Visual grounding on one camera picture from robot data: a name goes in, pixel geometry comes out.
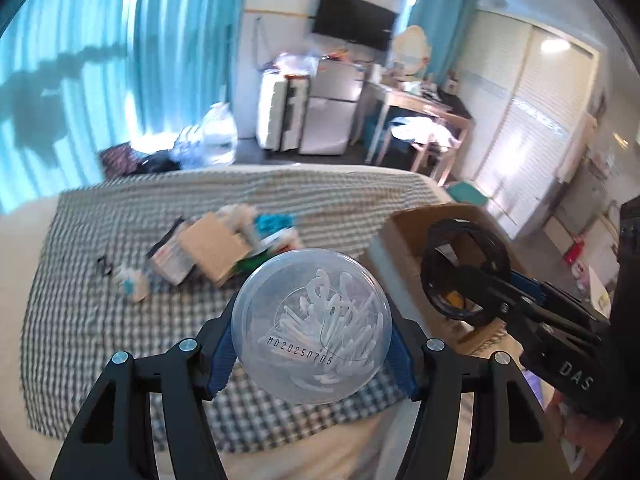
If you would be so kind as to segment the person right hand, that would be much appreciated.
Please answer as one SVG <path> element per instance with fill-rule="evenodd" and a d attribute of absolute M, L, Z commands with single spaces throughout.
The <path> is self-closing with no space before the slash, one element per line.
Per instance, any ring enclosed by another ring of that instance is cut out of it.
<path fill-rule="evenodd" d="M 574 479 L 585 479 L 612 443 L 622 426 L 622 421 L 614 418 L 602 422 L 579 413 L 563 415 L 561 411 L 563 403 L 562 393 L 554 390 L 546 407 L 546 415 L 559 440 L 567 440 L 569 444 L 584 450 L 582 461 L 572 475 Z"/>

